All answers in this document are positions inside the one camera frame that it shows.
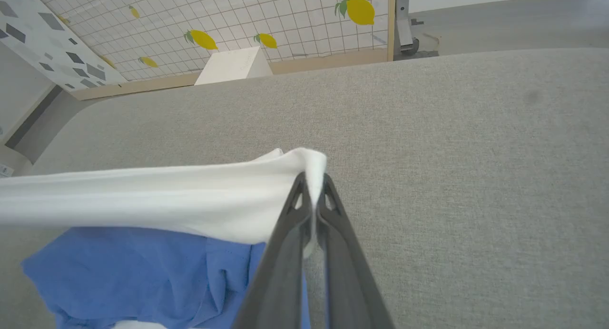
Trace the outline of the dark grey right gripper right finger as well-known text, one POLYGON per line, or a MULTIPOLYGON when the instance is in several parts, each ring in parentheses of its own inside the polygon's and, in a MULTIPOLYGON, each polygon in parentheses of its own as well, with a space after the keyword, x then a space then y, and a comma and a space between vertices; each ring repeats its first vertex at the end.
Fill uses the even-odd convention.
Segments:
POLYGON ((324 175, 317 207, 327 329, 393 329, 390 312, 328 174, 324 175))

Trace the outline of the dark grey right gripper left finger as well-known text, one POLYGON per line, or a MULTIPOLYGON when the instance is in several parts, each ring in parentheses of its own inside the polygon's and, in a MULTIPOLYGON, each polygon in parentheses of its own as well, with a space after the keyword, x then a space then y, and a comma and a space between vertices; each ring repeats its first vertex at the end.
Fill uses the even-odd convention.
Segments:
POLYGON ((296 176, 233 329, 300 329, 303 260, 312 238, 313 206, 306 175, 296 176))

